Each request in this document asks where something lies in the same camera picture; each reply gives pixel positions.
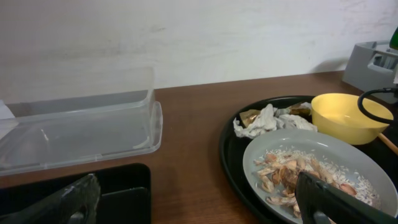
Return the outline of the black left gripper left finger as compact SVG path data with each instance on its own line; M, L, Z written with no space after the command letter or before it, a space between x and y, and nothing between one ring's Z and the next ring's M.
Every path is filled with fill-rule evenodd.
M5 224L95 223L101 187L88 174L33 205L5 218Z

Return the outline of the yellow bowl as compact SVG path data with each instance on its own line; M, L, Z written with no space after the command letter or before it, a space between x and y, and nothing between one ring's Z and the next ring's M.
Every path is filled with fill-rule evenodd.
M365 116L358 108L356 95L326 93L314 97L312 123L318 131L351 145L367 144L389 125Z

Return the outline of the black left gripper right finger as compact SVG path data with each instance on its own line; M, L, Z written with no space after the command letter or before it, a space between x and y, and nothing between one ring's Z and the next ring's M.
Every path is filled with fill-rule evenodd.
M301 172L298 175L295 197L302 222L306 224L397 224L397 219L319 178Z

